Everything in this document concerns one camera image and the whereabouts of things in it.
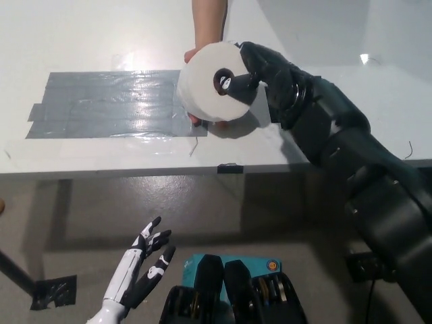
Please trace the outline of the person's hand red nails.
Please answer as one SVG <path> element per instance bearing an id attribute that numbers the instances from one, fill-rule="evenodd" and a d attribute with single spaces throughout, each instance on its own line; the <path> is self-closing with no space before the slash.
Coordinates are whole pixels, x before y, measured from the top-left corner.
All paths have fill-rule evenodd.
<path id="1" fill-rule="evenodd" d="M 197 54 L 203 47 L 211 44 L 217 43 L 221 40 L 221 36 L 218 34 L 206 34 L 199 36 L 196 39 L 195 48 L 185 52 L 184 54 L 184 62 L 188 63 L 195 54 Z M 188 113 L 188 116 L 194 126 L 199 126 L 202 123 L 202 120 L 197 118 L 196 116 Z"/>

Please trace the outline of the robot right hand white black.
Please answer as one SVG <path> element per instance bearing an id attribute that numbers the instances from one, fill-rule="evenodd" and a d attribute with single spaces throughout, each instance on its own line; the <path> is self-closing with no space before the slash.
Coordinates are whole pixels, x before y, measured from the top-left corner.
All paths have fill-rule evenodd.
<path id="1" fill-rule="evenodd" d="M 313 77 L 268 47 L 245 41 L 238 46 L 247 72 L 234 75 L 227 68 L 213 78 L 217 93 L 251 105 L 259 83 L 266 84 L 267 103 L 281 128 L 293 128 L 313 98 Z"/>

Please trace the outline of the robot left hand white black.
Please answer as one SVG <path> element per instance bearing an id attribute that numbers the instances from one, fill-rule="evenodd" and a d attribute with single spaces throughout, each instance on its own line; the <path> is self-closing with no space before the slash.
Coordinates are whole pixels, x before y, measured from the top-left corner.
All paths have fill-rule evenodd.
<path id="1" fill-rule="evenodd" d="M 157 217 L 152 220 L 136 237 L 127 249 L 115 270 L 104 295 L 104 300 L 116 302 L 126 309 L 137 308 L 139 304 L 155 289 L 167 270 L 175 246 L 168 244 L 170 230 L 153 233 L 161 222 Z M 141 266 L 153 252 L 165 248 L 156 263 L 143 276 L 139 276 Z"/>

